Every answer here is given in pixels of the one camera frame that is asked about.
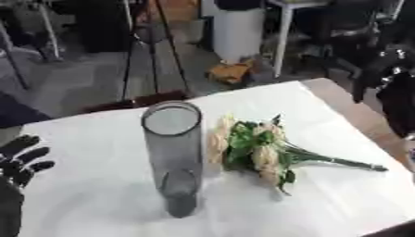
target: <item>flower bouquet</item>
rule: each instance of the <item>flower bouquet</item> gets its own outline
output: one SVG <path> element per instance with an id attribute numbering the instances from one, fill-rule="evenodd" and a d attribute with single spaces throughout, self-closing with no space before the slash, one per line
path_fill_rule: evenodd
<path id="1" fill-rule="evenodd" d="M 325 162 L 372 171 L 387 168 L 321 156 L 290 143 L 283 131 L 281 116 L 271 122 L 237 121 L 225 116 L 208 136 L 209 161 L 221 164 L 225 170 L 253 171 L 278 187 L 282 192 L 286 183 L 294 183 L 292 166 L 302 162 Z"/>

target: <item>white tablecloth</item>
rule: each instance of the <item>white tablecloth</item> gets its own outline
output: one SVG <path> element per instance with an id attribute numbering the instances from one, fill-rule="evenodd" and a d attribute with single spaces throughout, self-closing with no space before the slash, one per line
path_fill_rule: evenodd
<path id="1" fill-rule="evenodd" d="M 55 168 L 26 190 L 20 237 L 351 237 L 415 218 L 411 175 L 299 82 L 192 100 L 204 129 L 218 117 L 283 114 L 289 139 L 324 155 L 382 164 L 389 172 L 307 166 L 283 196 L 251 177 L 207 167 L 189 218 L 164 211 L 140 125 L 144 109 L 25 126 L 52 147 Z"/>

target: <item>robotic arm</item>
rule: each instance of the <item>robotic arm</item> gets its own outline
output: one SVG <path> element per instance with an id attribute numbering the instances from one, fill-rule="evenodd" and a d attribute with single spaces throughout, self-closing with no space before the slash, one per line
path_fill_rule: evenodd
<path id="1" fill-rule="evenodd" d="M 360 103 L 369 88 L 376 88 L 390 127 L 402 138 L 415 134 L 414 69 L 415 52 L 393 45 L 379 52 L 354 81 L 355 102 Z"/>

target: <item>gray glass vase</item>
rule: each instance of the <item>gray glass vase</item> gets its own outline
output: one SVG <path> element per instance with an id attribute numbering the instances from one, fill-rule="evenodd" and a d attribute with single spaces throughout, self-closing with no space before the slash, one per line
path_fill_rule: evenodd
<path id="1" fill-rule="evenodd" d="M 175 218 L 189 216 L 197 206 L 203 169 L 201 121 L 196 106 L 180 101 L 151 106 L 142 117 L 154 181 Z"/>

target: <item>tripod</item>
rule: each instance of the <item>tripod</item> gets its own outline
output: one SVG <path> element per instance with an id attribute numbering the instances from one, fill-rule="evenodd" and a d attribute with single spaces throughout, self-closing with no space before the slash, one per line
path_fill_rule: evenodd
<path id="1" fill-rule="evenodd" d="M 129 82 L 129 79 L 130 79 L 130 70 L 131 70 L 132 52 L 133 52 L 133 48 L 134 48 L 134 43 L 137 39 L 140 41 L 140 43 L 144 43 L 144 41 L 141 41 L 141 39 L 139 37 L 137 37 L 136 34 L 135 34 L 135 30 L 137 29 L 137 17 L 140 14 L 140 7 L 139 6 L 142 6 L 142 5 L 145 5 L 145 14 L 146 14 L 146 17 L 147 17 L 147 25 L 145 27 L 146 27 L 147 33 L 148 33 L 148 45 L 149 45 L 149 53 L 150 53 L 150 56 L 151 56 L 154 90 L 155 90 L 156 94 L 158 94 L 157 55 L 156 55 L 157 52 L 156 52 L 156 42 L 155 42 L 155 39 L 154 39 L 154 32 L 153 32 L 153 27 L 152 27 L 154 22 L 153 22 L 153 16 L 152 16 L 152 13 L 151 13 L 151 7 L 150 7 L 148 1 L 144 2 L 143 0 L 135 0 L 135 8 L 133 10 L 132 18 L 131 18 L 130 11 L 129 11 L 130 8 L 129 8 L 128 0 L 124 0 L 123 3 L 124 3 L 124 6 L 125 6 L 125 9 L 126 9 L 127 21 L 129 23 L 129 27 L 130 27 L 130 37 L 129 37 L 128 52 L 127 52 L 126 68 L 125 68 L 124 78 L 123 78 L 123 88 L 122 88 L 121 100 L 125 99 L 125 96 L 126 96 L 126 93 L 127 93 L 128 82 Z M 185 75 L 184 75 L 184 69 L 183 69 L 182 63 L 179 59 L 179 55 L 177 54 L 176 45 L 174 44 L 173 36 L 171 34 L 169 24 L 167 22 L 167 18 L 166 18 L 166 15 L 164 13 L 163 7 L 161 6 L 159 0 L 155 0 L 155 3 L 156 3 L 156 7 L 157 7 L 157 12 L 160 15 L 160 19 L 161 19 L 161 22 L 162 22 L 163 27 L 164 27 L 164 32 L 166 34 L 166 38 L 167 38 L 167 40 L 169 41 L 169 44 L 170 44 L 170 48 L 171 48 L 171 51 L 173 53 L 177 69 L 178 69 L 178 71 L 181 75 L 185 91 L 187 93 L 189 93 L 189 86 L 188 86 L 187 80 L 186 80 Z"/>

